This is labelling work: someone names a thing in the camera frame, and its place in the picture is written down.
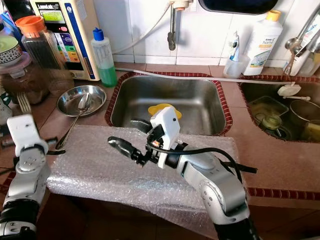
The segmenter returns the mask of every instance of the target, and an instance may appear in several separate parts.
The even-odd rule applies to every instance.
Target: white tile wall
[[[112,51],[129,45],[143,35],[163,13],[168,0],[94,0],[100,27],[110,38]],[[298,35],[320,0],[278,0],[283,32],[266,62],[282,67],[290,57],[285,42]],[[187,9],[177,20],[176,50],[168,48],[168,11],[152,32],[134,47],[119,54],[118,62],[178,65],[224,65],[229,55],[229,39],[237,30],[243,52],[256,21],[266,14],[244,15],[205,11],[197,1],[196,11]]]

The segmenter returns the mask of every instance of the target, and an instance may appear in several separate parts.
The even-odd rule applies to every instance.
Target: blue bottle cap
[[[101,29],[96,27],[92,32],[94,40],[102,41],[103,39],[105,39],[104,32]]]

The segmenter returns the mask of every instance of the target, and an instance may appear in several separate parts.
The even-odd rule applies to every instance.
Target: stainless steel sink
[[[297,84],[301,86],[301,90],[295,96],[298,96],[298,97],[309,96],[311,97],[311,102],[317,105],[320,105],[320,83],[319,82],[297,82]],[[262,96],[269,96],[274,98],[278,102],[286,105],[287,107],[289,107],[290,103],[294,99],[290,99],[290,98],[283,99],[281,96],[279,96],[277,94],[277,91],[281,86],[282,85],[256,84],[256,83],[240,84],[240,88],[243,92],[245,100],[248,103]],[[290,111],[281,115],[281,120],[282,120],[282,126],[280,127],[280,129],[282,131],[281,134],[283,134],[283,137],[278,137],[268,131],[267,133],[276,138],[280,138],[288,141],[301,140],[301,135],[302,135],[302,132],[304,131],[304,128],[301,126],[297,126],[296,124],[291,122]]]
[[[132,76],[123,81],[110,117],[115,127],[130,127],[130,120],[149,121],[148,108],[171,104],[182,113],[183,134],[216,135],[226,125],[217,87],[208,80]]]

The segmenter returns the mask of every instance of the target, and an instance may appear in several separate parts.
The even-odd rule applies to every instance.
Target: fork
[[[30,114],[31,113],[31,106],[29,103],[29,100],[27,98],[27,95],[25,92],[19,92],[16,95],[16,98],[19,102],[21,111],[23,114]]]

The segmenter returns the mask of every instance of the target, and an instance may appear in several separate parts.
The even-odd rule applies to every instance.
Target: bubble wrap
[[[152,162],[141,168],[112,148],[109,136],[123,138],[145,153],[147,136],[137,129],[76,125],[65,145],[66,153],[51,166],[50,191],[134,206],[199,234],[217,237],[201,198],[175,169],[161,169]],[[238,160],[231,137],[181,134],[179,140],[197,148],[223,149]],[[217,157],[227,161],[218,153]]]

